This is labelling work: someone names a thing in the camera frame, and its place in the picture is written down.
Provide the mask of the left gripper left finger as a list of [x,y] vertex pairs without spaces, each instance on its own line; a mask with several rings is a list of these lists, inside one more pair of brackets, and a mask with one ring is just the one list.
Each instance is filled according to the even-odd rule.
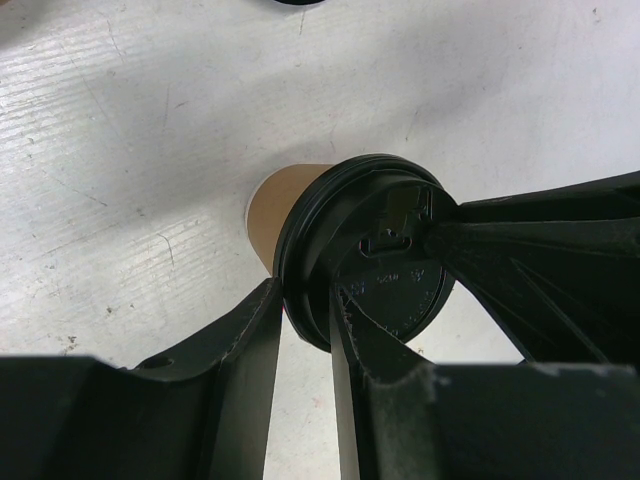
[[1,360],[5,479],[259,479],[282,287],[127,369],[88,356]]

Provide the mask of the black coffee lid stack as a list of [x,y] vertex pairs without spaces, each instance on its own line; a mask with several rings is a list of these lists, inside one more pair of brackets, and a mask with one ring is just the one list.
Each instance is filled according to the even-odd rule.
[[324,2],[324,0],[274,0],[274,2],[293,7],[306,7]]

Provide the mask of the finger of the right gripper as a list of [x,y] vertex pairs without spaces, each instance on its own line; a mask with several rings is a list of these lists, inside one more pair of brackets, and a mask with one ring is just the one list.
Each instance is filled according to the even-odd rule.
[[639,220],[441,223],[426,250],[531,362],[639,362]]
[[468,223],[596,221],[639,215],[639,173],[546,191],[467,202],[457,219]]

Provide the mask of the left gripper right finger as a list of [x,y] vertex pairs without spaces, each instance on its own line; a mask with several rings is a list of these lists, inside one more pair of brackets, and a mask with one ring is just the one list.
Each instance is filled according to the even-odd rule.
[[635,479],[629,366],[437,365],[341,287],[330,336],[345,479]]

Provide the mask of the brown paper coffee cup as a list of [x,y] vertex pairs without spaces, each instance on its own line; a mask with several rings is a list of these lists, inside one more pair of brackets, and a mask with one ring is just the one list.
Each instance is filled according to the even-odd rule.
[[266,178],[254,192],[246,213],[249,241],[273,277],[296,278],[305,257],[322,251],[339,233],[329,216],[305,230],[301,222],[320,190],[335,178],[337,167],[299,164],[282,168]]

